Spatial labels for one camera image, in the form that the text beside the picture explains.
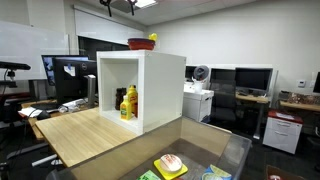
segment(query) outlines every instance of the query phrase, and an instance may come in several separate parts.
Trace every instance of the cable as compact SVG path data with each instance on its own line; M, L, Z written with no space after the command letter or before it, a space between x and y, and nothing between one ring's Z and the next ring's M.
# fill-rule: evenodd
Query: cable
M6 72L5 72L4 75L3 75L3 80L4 80L4 81L6 81L6 74L8 73L8 70L9 70L9 69L7 69ZM3 91L2 91L1 97L3 97L3 95L4 95L5 91L6 91L6 88L7 88L7 85L4 85L4 88L3 88Z
M25 140L26 140L26 136L27 136L27 121L28 121L28 119L30 118L30 116L32 115L32 113L35 112L36 110L38 110L38 109L33 110L33 111L27 116L27 119L25 120L26 122L25 122L25 124L24 124L24 132L23 132L24 135L23 135L23 138L22 138L22 140L21 140L21 142L20 142L20 144L19 144L19 146L18 146L18 150L16 151L16 153L15 153L15 155L14 155L14 156L17 156L17 157L15 157L15 161L13 160L13 162L12 162L12 168L11 168L11 170L14 169L14 167L15 167L15 165L16 165L16 163L17 163L17 159L18 159L18 157L21 155L21 151L22 151L23 144L24 144L24 142L25 142Z

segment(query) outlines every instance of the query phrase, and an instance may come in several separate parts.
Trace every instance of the small box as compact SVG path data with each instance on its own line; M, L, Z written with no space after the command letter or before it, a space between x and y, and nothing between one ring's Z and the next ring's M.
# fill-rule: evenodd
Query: small box
M201 180L205 180L204 179L204 175L214 175L214 177L212 178L217 178L217 179L222 179L222 180L231 180L232 176L231 174L227 173L226 171L214 166L214 165L210 165L206 170L205 173L202 175Z
M137 180L161 180L157 175L155 175L152 171L147 171L142 176L140 176Z
M286 171L283 171L277 167L267 165L265 180L269 180L269 176L271 176L271 175L280 176L282 180L305 180L301 176L297 176L297 175L288 173Z

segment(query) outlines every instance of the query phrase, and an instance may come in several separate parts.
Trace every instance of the filing cabinet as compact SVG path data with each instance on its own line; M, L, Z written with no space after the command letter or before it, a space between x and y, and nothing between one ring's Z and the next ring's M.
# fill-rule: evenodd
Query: filing cabinet
M295 154L302 124L300 117L269 111L263 144Z

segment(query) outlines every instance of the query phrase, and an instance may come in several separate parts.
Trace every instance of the red bowl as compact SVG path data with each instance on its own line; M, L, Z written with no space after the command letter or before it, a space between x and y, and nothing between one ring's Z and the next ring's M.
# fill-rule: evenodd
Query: red bowl
M128 39L129 48L131 50L153 50L156 42L149 39L143 39L143 38L131 38Z

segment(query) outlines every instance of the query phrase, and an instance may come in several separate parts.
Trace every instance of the yellow bottle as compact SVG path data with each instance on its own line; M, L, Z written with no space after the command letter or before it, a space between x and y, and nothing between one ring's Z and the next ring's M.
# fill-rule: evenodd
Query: yellow bottle
M132 113L138 117L138 93L134 85L130 85L127 92L128 100L131 104Z
M128 96L123 96L123 102L120 104L121 119L129 120L132 117L131 104Z

